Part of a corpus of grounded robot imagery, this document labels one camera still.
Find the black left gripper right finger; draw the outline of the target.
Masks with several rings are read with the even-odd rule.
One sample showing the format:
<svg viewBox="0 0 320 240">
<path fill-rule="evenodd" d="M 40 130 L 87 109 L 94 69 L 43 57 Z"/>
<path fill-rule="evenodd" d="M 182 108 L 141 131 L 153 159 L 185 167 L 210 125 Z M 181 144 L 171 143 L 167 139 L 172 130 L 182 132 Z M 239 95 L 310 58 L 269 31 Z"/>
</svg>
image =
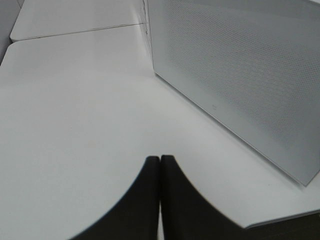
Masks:
<svg viewBox="0 0 320 240">
<path fill-rule="evenodd" d="M 166 240 L 253 238 L 196 190 L 172 155 L 161 156 L 161 216 Z"/>
</svg>

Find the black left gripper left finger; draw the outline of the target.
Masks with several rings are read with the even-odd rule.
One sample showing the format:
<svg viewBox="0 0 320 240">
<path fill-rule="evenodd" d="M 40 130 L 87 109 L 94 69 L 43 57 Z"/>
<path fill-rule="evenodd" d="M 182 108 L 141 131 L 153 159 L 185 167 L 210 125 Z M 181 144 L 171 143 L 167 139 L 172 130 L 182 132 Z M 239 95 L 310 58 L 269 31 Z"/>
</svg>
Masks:
<svg viewBox="0 0 320 240">
<path fill-rule="evenodd" d="M 156 240 L 160 208 L 160 158 L 148 156 L 121 199 L 74 240 Z"/>
</svg>

